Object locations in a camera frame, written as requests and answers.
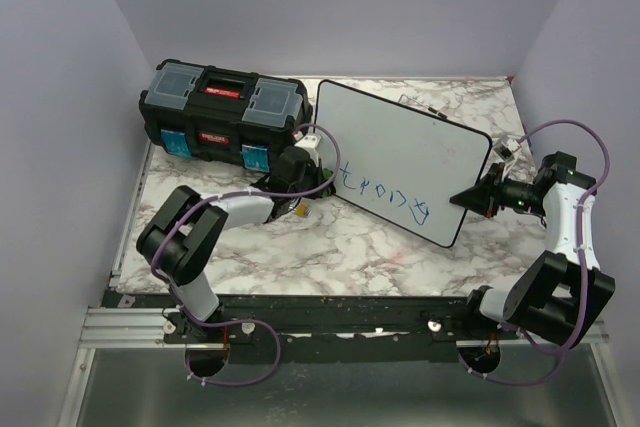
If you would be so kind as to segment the green black whiteboard eraser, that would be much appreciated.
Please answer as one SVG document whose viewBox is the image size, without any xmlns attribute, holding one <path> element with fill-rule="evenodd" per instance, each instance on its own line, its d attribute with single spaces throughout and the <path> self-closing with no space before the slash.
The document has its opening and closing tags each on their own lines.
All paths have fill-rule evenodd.
<svg viewBox="0 0 640 427">
<path fill-rule="evenodd" d="M 331 171 L 330 169 L 323 169 L 323 180 L 325 181 L 325 183 L 327 184 L 326 188 L 322 191 L 321 193 L 321 197 L 325 198 L 325 197 L 331 197 L 336 193 L 336 187 L 333 180 L 335 178 L 334 176 L 334 172 Z"/>
</svg>

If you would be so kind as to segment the white dry-erase whiteboard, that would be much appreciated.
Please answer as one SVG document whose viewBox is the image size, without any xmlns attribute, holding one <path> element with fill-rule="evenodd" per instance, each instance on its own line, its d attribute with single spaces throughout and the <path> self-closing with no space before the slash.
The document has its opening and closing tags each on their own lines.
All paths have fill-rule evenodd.
<svg viewBox="0 0 640 427">
<path fill-rule="evenodd" d="M 438 246 L 455 243 L 466 211 L 450 199 L 479 179 L 489 134 L 329 80 L 315 122 L 337 197 Z"/>
</svg>

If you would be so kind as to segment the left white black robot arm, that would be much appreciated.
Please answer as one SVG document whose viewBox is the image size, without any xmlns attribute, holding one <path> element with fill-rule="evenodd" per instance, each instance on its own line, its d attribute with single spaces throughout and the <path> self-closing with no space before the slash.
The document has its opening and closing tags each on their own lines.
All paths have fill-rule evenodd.
<svg viewBox="0 0 640 427">
<path fill-rule="evenodd" d="M 171 192 L 139 235 L 136 250 L 167 286 L 197 340 L 209 342 L 221 332 L 220 299 L 205 274 L 220 235 L 273 222 L 303 198 L 333 195 L 335 177 L 307 150 L 287 147 L 268 173 L 243 190 L 206 197 L 181 185 Z"/>
</svg>

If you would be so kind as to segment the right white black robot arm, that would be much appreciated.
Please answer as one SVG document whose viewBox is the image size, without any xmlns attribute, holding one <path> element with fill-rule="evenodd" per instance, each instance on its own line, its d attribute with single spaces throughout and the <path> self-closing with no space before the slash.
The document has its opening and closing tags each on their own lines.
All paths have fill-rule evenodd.
<svg viewBox="0 0 640 427">
<path fill-rule="evenodd" d="M 511 209 L 546 223 L 544 250 L 508 290 L 482 286 L 472 291 L 460 326 L 480 339 L 496 323 L 510 325 L 571 349 L 583 338 L 615 292 L 615 281 L 600 270 L 592 243 L 591 209 L 596 181 L 563 152 L 546 156 L 530 183 L 507 177 L 494 163 L 451 204 L 492 218 Z"/>
</svg>

